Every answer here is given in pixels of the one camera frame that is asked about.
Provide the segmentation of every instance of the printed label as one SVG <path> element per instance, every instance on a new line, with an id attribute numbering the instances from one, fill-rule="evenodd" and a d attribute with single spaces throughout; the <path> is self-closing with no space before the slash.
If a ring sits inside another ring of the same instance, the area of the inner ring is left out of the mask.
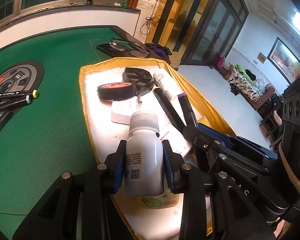
<path id="1" fill-rule="evenodd" d="M 143 182 L 142 153 L 126 155 L 126 169 L 124 172 L 126 182 Z"/>
<path id="2" fill-rule="evenodd" d="M 191 143 L 186 141 L 183 135 L 172 124 L 168 124 L 160 130 L 159 139 L 161 141 L 168 140 L 172 151 L 182 156 L 185 156 L 192 147 Z"/>
<path id="3" fill-rule="evenodd" d="M 176 206 L 178 202 L 179 194 L 171 193 L 166 179 L 164 179 L 164 194 L 162 196 L 137 198 L 137 203 L 146 209 L 170 208 Z"/>
<path id="4" fill-rule="evenodd" d="M 132 85 L 132 83 L 129 82 L 119 82 L 119 83 L 110 83 L 110 84 L 105 84 L 102 87 L 103 88 L 121 88 L 121 87 L 127 87 Z"/>
<path id="5" fill-rule="evenodd" d="M 16 91 L 16 92 L 8 92 L 8 93 L 3 93 L 3 94 L 0 94 L 0 96 L 6 96 L 6 95 L 17 95 L 17 94 L 19 94 L 19 92 L 18 92 L 18 91 Z"/>

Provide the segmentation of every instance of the black electrical tape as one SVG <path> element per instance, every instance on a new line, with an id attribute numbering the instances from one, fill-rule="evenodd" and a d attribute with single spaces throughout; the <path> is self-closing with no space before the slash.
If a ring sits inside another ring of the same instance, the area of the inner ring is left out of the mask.
<path id="1" fill-rule="evenodd" d="M 103 100 L 121 101 L 136 95 L 136 85 L 130 82 L 116 82 L 98 86 L 98 97 Z"/>

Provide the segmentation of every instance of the yellow cloth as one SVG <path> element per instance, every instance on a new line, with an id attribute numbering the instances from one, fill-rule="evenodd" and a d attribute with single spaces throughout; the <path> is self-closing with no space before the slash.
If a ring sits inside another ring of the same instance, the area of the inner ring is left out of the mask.
<path id="1" fill-rule="evenodd" d="M 214 130 L 217 130 L 223 134 L 230 134 L 235 136 L 235 133 L 227 124 L 227 122 L 223 119 L 223 117 L 219 114 L 219 112 L 210 104 L 210 102 L 202 95 L 200 92 L 192 86 L 182 75 L 180 75 L 177 71 L 175 71 L 170 65 L 168 65 L 163 60 L 158 60 L 154 58 L 125 58 L 125 57 L 118 57 L 112 58 L 97 64 L 87 65 L 80 68 L 79 73 L 79 85 L 80 85 L 80 93 L 81 93 L 81 100 L 82 100 L 82 108 L 83 114 L 87 125 L 87 130 L 90 138 L 91 145 L 94 150 L 94 154 L 96 157 L 97 162 L 99 162 L 98 155 L 96 149 L 94 148 L 94 143 L 92 140 L 89 120 L 86 111 L 85 105 L 85 96 L 84 96 L 84 77 L 86 75 L 90 75 L 97 72 L 102 72 L 105 70 L 109 70 L 112 68 L 117 67 L 143 67 L 143 66 L 158 66 L 159 68 L 163 68 L 173 77 L 176 81 L 180 89 L 188 95 L 190 103 L 197 109 L 197 111 L 202 115 L 202 118 L 199 122 L 210 126 Z M 133 232 L 133 229 L 130 227 L 129 223 L 125 219 L 124 215 L 121 213 L 120 209 L 118 208 L 116 202 L 114 201 L 114 205 L 116 206 L 122 220 L 126 224 L 127 228 L 129 229 L 130 233 L 134 236 L 135 239 L 139 239 Z M 208 234 L 212 232 L 212 221 L 208 222 Z"/>

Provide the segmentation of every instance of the white plastic bottle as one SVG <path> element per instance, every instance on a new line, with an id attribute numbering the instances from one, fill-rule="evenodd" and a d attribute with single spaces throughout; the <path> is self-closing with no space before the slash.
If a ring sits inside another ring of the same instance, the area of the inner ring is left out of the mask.
<path id="1" fill-rule="evenodd" d="M 170 102 L 178 98 L 178 95 L 182 93 L 177 83 L 165 69 L 158 69 L 154 72 L 153 78 Z"/>
<path id="2" fill-rule="evenodd" d="M 138 111 L 131 116 L 124 175 L 126 195 L 153 197 L 164 194 L 163 148 L 158 133 L 155 113 Z"/>

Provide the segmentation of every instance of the bottle label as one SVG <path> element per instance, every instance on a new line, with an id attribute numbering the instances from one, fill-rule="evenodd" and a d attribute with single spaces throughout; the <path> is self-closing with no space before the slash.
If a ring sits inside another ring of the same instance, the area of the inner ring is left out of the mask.
<path id="1" fill-rule="evenodd" d="M 126 155 L 124 178 L 126 182 L 143 182 L 142 153 L 131 153 Z"/>

